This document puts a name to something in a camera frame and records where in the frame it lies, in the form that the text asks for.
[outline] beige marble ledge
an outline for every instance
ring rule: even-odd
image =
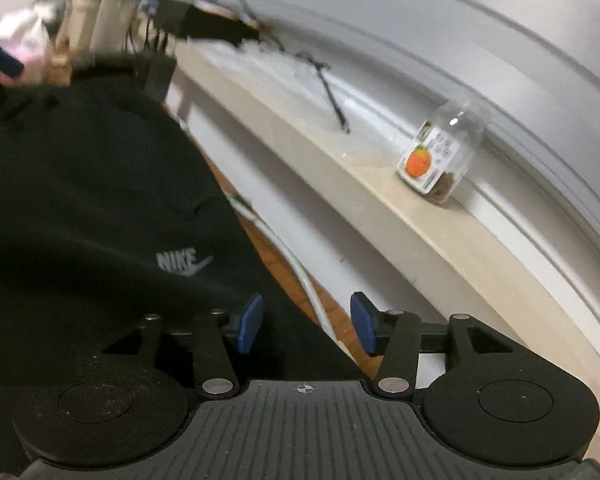
[[[356,166],[329,153],[285,106],[289,100],[265,100],[195,46],[181,43],[176,55],[180,70],[329,202],[443,316],[466,312],[515,337],[583,380],[600,403],[600,356],[535,277],[457,202],[431,205],[393,168]],[[588,456],[600,461],[600,426]]]

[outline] wooden floor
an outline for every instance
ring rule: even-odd
[[[218,180],[220,186],[223,190],[230,192],[232,194],[236,193],[234,186],[226,179],[226,177],[215,167],[213,162],[207,157],[206,160],[211,167],[211,170],[214,172],[216,179]],[[317,319],[315,317],[314,310],[309,303],[309,300],[304,293],[304,289],[298,282],[296,275],[289,267],[286,260],[280,255],[278,250],[265,238],[263,234],[258,231],[253,224],[240,218],[240,222],[244,227],[244,230],[249,235],[251,242],[254,247],[258,251],[262,261],[269,269],[269,272],[278,280],[278,283],[285,289],[285,292],[288,294],[289,298],[300,308],[307,316],[315,323],[317,323]],[[322,288],[322,286],[315,281],[313,277],[312,282],[314,283],[314,287],[318,296],[320,297],[320,301],[324,305],[324,309],[327,311],[329,315],[329,319],[331,321],[331,325],[336,333],[336,337],[344,343],[344,345],[349,349],[349,352],[355,359],[358,366],[370,377],[373,377],[378,371],[378,367],[380,365],[380,361],[382,358],[373,358],[369,357],[365,354],[363,349],[360,347],[360,342],[356,336],[356,333],[353,329],[353,325],[351,324],[351,320],[347,313],[342,309],[342,307],[335,302],[335,300],[331,297],[331,295]]]

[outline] black sweatpants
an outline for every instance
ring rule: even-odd
[[[255,292],[266,314],[238,376],[363,378],[267,272],[199,151],[129,79],[10,91],[0,122],[3,470],[21,456],[9,408],[19,387],[66,375],[93,341],[143,314],[186,329],[193,314],[240,308]]]

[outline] nike logo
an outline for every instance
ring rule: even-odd
[[[155,256],[158,260],[158,266],[162,270],[189,278],[199,273],[214,259],[213,256],[207,256],[204,260],[197,262],[196,250],[193,247],[179,251],[157,253]]]

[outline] silver rivet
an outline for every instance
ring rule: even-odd
[[[230,392],[234,384],[228,379],[209,379],[202,383],[202,389],[208,394],[221,395]]]
[[[378,387],[389,394],[399,394],[409,389],[409,383],[400,377],[385,377],[378,381]]]

